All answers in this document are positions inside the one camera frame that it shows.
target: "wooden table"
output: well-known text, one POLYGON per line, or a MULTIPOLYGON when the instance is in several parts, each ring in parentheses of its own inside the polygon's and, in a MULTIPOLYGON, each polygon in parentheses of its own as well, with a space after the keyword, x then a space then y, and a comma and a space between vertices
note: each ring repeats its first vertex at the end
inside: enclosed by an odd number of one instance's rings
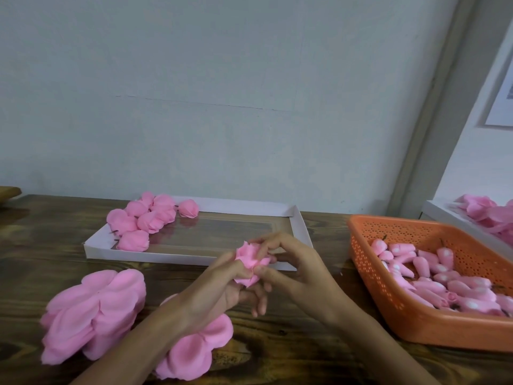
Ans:
MULTIPOLYGON (((106 268, 140 270, 147 284, 140 321, 200 275, 204 268, 198 266, 86 260, 82 243, 104 224, 108 211, 125 204, 28 195, 0 205, 0 384, 67 384, 90 365, 80 353, 60 366, 39 361, 43 331, 38 321, 46 303, 82 276, 106 268)), ((348 259, 348 216, 303 217, 314 247, 344 291, 383 323, 348 259)), ((375 383, 345 343, 279 293, 271 296, 266 316, 253 319, 242 306, 228 315, 234 337, 214 352, 212 368, 194 383, 375 383)), ((400 343, 443 384, 513 383, 511 354, 400 343)), ((166 382, 151 375, 146 383, 166 382)))

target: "perforated basket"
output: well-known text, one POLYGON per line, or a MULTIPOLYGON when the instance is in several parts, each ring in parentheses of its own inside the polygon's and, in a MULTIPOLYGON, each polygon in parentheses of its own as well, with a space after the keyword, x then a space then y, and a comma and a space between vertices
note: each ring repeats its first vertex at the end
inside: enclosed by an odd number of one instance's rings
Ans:
POLYGON ((513 352, 513 318, 441 311, 409 297, 370 248, 376 238, 454 251, 454 269, 489 278, 496 293, 513 296, 513 264, 456 227, 423 220, 353 215, 351 258, 389 327, 402 339, 465 349, 513 352))

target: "hand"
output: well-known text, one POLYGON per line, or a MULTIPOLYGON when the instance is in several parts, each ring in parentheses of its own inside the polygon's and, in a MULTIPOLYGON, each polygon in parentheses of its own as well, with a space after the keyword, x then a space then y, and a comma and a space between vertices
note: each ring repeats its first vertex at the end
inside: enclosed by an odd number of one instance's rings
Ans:
POLYGON ((297 269, 294 279, 266 266, 257 266, 254 272, 266 284, 285 292, 307 315, 334 326, 340 322, 341 312, 356 306, 331 277, 319 254, 298 239, 286 233, 272 233, 249 242, 261 245, 258 259, 278 247, 286 251, 274 255, 297 269))
POLYGON ((161 306, 165 311, 181 312, 184 335, 202 330, 207 324, 239 303, 252 306, 254 317, 264 315, 267 293, 261 284, 247 289, 234 278, 251 278, 253 273, 235 260, 235 252, 219 256, 188 288, 161 306))

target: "pile of pink petals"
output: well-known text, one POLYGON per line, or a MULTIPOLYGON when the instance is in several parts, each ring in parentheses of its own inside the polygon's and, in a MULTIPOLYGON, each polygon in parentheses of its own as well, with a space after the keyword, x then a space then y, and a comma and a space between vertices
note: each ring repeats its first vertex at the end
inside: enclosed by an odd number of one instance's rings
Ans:
MULTIPOLYGON (((174 296, 166 298, 162 304, 174 296)), ((197 334, 180 339, 158 364, 156 376, 185 381, 201 377, 210 369, 212 350, 225 346, 233 335, 230 318, 222 314, 197 334)))
POLYGON ((98 359, 130 330, 145 298, 144 276, 137 270, 85 276, 46 306, 42 363, 62 363, 80 349, 87 358, 98 359))
MULTIPOLYGON (((260 261, 257 260, 256 253, 258 252, 259 249, 260 249, 259 244, 256 244, 256 243, 250 244, 248 242, 244 242, 242 247, 239 247, 237 249, 235 259, 241 260, 242 263, 244 264, 244 266, 247 269, 251 269, 251 271, 253 271, 253 268, 258 265, 267 266, 269 264, 271 258, 264 257, 260 261)), ((249 279, 235 279, 234 281, 237 284, 242 284, 246 287, 249 287, 249 286, 255 284, 256 282, 258 282, 259 279, 260 279, 260 277, 258 277, 256 274, 253 274, 253 276, 249 279)))
POLYGON ((464 194, 456 201, 458 207, 485 231, 513 247, 513 200, 498 206, 488 196, 464 194))
POLYGON ((176 211, 180 216, 195 218, 199 207, 194 200, 184 200, 178 206, 168 194, 153 195, 144 192, 141 198, 130 201, 125 209, 113 209, 107 223, 117 237, 118 250, 143 252, 150 246, 150 234, 157 233, 166 224, 174 222, 176 211))
POLYGON ((454 253, 447 247, 439 248, 435 254, 410 243, 387 245, 382 239, 375 239, 370 247, 407 295, 424 305, 446 311, 513 316, 513 298, 495 293, 488 278, 460 275, 454 270, 454 253))

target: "white shelf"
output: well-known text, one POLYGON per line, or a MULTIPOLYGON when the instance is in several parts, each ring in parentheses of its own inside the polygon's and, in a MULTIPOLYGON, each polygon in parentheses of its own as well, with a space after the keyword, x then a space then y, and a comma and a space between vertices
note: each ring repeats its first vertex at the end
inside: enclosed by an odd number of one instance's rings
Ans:
POLYGON ((481 226, 465 218, 448 207, 447 202, 428 200, 422 206, 422 213, 425 213, 433 220, 458 227, 497 254, 513 262, 513 247, 499 238, 485 232, 481 226))

